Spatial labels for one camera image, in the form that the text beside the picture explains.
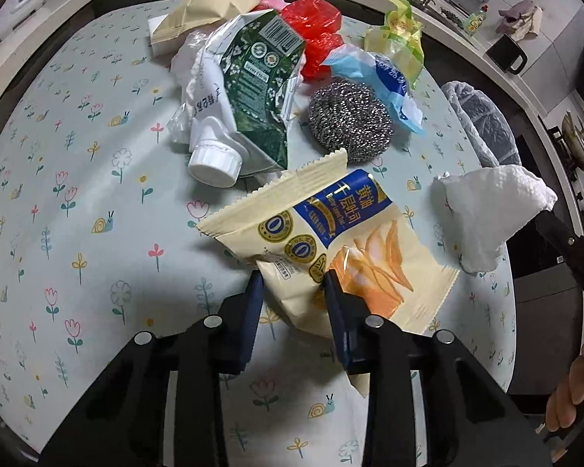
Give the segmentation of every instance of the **dark blue label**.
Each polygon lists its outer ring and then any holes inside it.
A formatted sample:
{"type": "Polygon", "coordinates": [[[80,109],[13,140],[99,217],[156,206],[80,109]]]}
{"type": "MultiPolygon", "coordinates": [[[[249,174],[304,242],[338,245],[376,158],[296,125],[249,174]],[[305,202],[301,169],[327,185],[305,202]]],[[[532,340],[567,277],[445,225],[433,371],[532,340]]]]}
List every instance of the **dark blue label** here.
{"type": "Polygon", "coordinates": [[[294,206],[328,248],[334,238],[371,218],[392,201],[364,170],[355,170],[341,181],[294,206]]]}
{"type": "Polygon", "coordinates": [[[390,62],[375,58],[376,74],[385,87],[393,93],[399,95],[406,95],[406,78],[405,76],[394,68],[390,62]]]}

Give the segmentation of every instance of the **table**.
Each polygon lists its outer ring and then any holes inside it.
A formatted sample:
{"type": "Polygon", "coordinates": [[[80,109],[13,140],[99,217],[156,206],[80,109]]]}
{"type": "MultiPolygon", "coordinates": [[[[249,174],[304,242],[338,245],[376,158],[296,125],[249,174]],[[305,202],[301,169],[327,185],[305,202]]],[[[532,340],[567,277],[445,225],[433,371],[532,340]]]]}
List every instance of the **table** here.
{"type": "MultiPolygon", "coordinates": [[[[116,10],[82,28],[0,136],[0,415],[37,450],[136,332],[180,332],[248,278],[250,269],[194,226],[255,184],[193,181],[185,149],[165,128],[180,90],[170,59],[151,58],[147,19],[176,1],[116,10]]],[[[364,28],[345,18],[343,35],[358,43],[364,28]]],[[[436,259],[458,265],[458,241],[443,232],[430,185],[478,160],[427,71],[415,99],[425,136],[396,142],[365,168],[436,259]]],[[[303,126],[290,130],[291,166],[322,153],[303,126]]],[[[461,273],[429,328],[452,329],[505,389],[515,350],[511,283],[505,248],[495,272],[461,273]]],[[[231,465],[360,463],[367,402],[328,340],[265,305],[247,370],[220,378],[231,465]]],[[[418,430],[422,464],[419,422],[418,430]]]]}

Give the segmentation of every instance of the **white napkin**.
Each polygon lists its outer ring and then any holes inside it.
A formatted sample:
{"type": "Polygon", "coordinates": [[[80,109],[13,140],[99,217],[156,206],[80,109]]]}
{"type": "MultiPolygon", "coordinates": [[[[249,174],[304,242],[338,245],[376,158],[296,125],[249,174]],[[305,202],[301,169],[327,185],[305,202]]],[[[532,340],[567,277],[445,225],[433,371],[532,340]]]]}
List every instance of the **white napkin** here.
{"type": "Polygon", "coordinates": [[[445,186],[466,272],[495,270],[500,245],[558,200],[542,179],[519,165],[436,179],[445,186]]]}

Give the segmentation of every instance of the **metal screw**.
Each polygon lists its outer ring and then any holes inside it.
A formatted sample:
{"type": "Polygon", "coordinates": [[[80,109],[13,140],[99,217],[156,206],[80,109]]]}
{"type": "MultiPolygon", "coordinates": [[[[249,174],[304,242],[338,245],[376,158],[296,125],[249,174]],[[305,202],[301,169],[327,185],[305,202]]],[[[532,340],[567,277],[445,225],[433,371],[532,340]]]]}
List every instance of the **metal screw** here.
{"type": "Polygon", "coordinates": [[[375,314],[368,316],[366,318],[366,324],[371,328],[381,328],[385,321],[380,316],[376,316],[375,314]]]}
{"type": "Polygon", "coordinates": [[[222,324],[223,318],[217,316],[216,314],[208,316],[207,318],[204,319],[204,325],[206,325],[208,328],[216,328],[217,326],[221,326],[222,324]]]}
{"type": "Polygon", "coordinates": [[[134,336],[134,341],[139,346],[143,346],[144,344],[147,344],[149,341],[151,341],[151,334],[149,332],[138,332],[134,336]]]}
{"type": "Polygon", "coordinates": [[[454,342],[455,336],[450,330],[439,330],[437,332],[437,340],[442,344],[452,344],[454,342]]]}

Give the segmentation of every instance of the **human hand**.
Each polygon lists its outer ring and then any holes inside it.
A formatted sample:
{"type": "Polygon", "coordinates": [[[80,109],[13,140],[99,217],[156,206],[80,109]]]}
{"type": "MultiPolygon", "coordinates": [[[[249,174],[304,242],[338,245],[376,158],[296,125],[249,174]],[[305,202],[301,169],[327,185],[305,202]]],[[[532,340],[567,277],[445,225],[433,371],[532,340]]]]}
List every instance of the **human hand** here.
{"type": "Polygon", "coordinates": [[[550,432],[568,428],[575,421],[575,406],[584,401],[584,345],[582,353],[571,364],[568,376],[559,383],[547,401],[545,425],[550,432]]]}

